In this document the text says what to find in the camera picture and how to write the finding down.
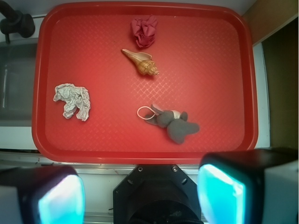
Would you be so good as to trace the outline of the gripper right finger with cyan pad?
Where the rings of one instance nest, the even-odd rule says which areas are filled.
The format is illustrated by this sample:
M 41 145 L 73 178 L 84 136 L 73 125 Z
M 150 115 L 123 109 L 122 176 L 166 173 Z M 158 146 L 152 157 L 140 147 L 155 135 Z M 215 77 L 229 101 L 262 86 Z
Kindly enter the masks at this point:
M 296 224 L 299 152 L 278 147 L 208 153 L 197 192 L 210 224 Z

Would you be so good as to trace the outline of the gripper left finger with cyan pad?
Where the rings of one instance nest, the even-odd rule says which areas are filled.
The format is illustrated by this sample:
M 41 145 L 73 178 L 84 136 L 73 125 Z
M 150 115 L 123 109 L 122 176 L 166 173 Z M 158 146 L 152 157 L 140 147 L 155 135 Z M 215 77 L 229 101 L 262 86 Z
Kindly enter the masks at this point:
M 2 224 L 82 224 L 84 214 L 84 184 L 71 166 L 1 170 Z

